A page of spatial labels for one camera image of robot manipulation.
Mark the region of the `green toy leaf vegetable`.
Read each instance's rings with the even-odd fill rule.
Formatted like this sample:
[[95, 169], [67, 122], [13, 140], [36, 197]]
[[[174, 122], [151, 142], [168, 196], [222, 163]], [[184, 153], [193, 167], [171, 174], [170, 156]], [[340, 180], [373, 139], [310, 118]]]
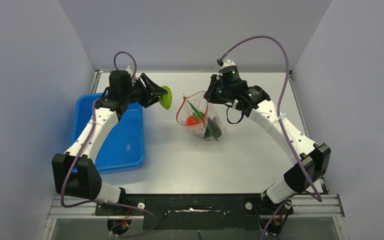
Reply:
[[167, 91], [166, 94], [163, 94], [159, 97], [160, 105], [165, 109], [169, 110], [173, 101], [172, 91], [168, 86], [162, 86], [164, 90]]

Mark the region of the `green toy chili pepper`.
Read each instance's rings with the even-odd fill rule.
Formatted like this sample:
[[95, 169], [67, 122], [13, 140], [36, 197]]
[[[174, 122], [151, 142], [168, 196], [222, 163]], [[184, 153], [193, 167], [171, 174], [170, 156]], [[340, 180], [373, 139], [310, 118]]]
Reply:
[[190, 126], [190, 127], [196, 127], [196, 128], [200, 127], [202, 130], [204, 130], [204, 133], [203, 133], [203, 138], [204, 138], [204, 134], [205, 134], [205, 131], [206, 131], [206, 126], [208, 124], [208, 119], [210, 119], [210, 118], [206, 117], [206, 114], [204, 112], [202, 112], [202, 111], [199, 111], [190, 101], [187, 100], [186, 102], [188, 103], [189, 107], [192, 110], [191, 115], [197, 116], [200, 119], [202, 119], [202, 123], [201, 124], [197, 124], [197, 125]]

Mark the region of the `clear zip top bag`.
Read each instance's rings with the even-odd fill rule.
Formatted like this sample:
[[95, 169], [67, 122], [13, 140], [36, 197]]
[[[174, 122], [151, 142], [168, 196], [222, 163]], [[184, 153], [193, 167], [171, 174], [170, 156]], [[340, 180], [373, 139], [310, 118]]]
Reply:
[[219, 141], [224, 126], [214, 105], [204, 98], [205, 91], [182, 96], [176, 122], [203, 140]]

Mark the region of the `red yellow toy peach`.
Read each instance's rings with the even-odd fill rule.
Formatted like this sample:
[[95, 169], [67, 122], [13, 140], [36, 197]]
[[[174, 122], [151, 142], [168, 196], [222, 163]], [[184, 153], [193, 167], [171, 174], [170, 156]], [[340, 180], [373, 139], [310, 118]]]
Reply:
[[189, 115], [185, 120], [185, 125], [188, 127], [195, 126], [202, 124], [203, 121], [198, 116], [195, 115]]

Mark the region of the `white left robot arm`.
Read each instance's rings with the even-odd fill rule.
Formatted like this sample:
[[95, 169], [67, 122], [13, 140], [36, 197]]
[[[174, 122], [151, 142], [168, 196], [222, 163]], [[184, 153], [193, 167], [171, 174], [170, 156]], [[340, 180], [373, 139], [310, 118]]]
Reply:
[[123, 204], [126, 191], [103, 182], [96, 168], [98, 153], [130, 104], [148, 108], [159, 103], [168, 109], [172, 103], [170, 88], [157, 85], [144, 73], [136, 76], [132, 70], [113, 70], [108, 81], [100, 97], [92, 102], [91, 117], [78, 138], [51, 161], [55, 190], [65, 208], [69, 207], [65, 196], [81, 198], [83, 204]]

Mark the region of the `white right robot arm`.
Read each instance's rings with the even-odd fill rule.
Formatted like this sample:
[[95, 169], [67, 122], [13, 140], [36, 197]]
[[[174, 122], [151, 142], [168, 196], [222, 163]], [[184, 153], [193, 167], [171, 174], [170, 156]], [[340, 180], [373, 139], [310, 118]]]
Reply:
[[275, 213], [282, 201], [307, 193], [308, 188], [313, 190], [313, 198], [322, 201], [314, 183], [326, 173], [331, 155], [327, 144], [318, 144], [303, 134], [280, 113], [268, 93], [241, 79], [236, 65], [222, 67], [210, 76], [204, 98], [240, 111], [242, 117], [262, 127], [288, 156], [291, 168], [261, 194], [261, 207], [266, 213]]

